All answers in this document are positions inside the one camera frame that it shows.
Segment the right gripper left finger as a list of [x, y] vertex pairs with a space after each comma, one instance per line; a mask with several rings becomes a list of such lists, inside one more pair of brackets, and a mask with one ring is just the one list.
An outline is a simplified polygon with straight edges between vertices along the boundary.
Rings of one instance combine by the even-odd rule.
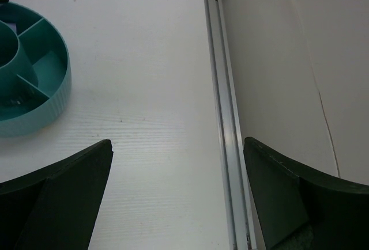
[[112, 159], [104, 139], [1, 183], [1, 249], [88, 249]]

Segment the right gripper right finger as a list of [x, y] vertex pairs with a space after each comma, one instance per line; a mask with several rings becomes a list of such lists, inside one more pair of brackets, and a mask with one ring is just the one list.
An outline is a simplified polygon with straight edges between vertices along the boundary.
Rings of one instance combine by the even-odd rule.
[[244, 159], [266, 249], [368, 249], [368, 186], [247, 137]]

